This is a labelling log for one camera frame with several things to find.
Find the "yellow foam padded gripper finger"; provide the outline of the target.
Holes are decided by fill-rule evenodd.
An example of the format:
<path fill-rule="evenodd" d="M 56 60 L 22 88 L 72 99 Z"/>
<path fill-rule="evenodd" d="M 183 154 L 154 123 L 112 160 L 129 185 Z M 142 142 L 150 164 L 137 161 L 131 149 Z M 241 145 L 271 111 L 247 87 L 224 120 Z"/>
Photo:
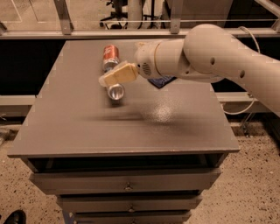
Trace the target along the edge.
<path fill-rule="evenodd" d="M 124 61 L 99 78 L 102 87 L 110 87 L 115 84 L 123 84 L 134 81 L 138 76 L 137 66 L 134 63 Z"/>

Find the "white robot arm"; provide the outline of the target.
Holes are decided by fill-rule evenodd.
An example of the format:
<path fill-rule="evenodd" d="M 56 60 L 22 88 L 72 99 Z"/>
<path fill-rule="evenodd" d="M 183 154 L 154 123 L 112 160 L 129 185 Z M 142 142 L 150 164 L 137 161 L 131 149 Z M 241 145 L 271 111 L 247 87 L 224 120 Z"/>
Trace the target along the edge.
<path fill-rule="evenodd" d="M 138 44 L 135 60 L 115 66 L 99 83 L 110 87 L 132 82 L 137 76 L 209 83 L 228 79 L 280 114 L 280 61 L 250 49 L 213 24 L 197 25 L 183 39 Z"/>

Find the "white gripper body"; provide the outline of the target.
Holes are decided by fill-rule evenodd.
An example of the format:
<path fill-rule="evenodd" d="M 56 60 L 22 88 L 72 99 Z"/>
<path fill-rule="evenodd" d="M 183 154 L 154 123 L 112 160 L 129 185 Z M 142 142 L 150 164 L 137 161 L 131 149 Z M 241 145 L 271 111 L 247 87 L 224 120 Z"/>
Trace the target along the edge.
<path fill-rule="evenodd" d="M 138 72 L 145 79 L 156 79 L 159 73 L 155 66 L 155 51 L 158 42 L 145 42 L 146 45 L 137 48 L 135 52 L 135 63 Z"/>

